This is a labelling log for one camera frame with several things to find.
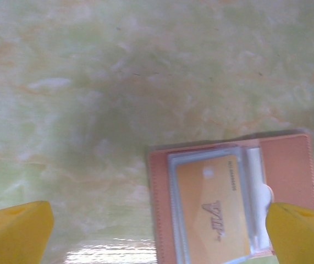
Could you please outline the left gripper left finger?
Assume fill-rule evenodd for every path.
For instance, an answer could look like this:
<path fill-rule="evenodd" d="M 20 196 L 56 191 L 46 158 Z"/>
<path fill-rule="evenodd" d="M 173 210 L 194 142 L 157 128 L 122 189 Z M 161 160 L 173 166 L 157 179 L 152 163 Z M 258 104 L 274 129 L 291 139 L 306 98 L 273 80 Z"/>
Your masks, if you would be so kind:
<path fill-rule="evenodd" d="M 0 210 L 0 263 L 40 263 L 54 227 L 48 201 Z"/>

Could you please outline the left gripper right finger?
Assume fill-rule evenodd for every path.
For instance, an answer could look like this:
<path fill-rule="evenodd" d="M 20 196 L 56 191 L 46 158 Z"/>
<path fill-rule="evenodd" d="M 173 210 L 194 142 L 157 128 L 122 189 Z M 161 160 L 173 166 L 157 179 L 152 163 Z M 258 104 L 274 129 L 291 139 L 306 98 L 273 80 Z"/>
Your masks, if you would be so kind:
<path fill-rule="evenodd" d="M 279 263 L 314 263 L 314 210 L 273 203 L 266 228 Z"/>

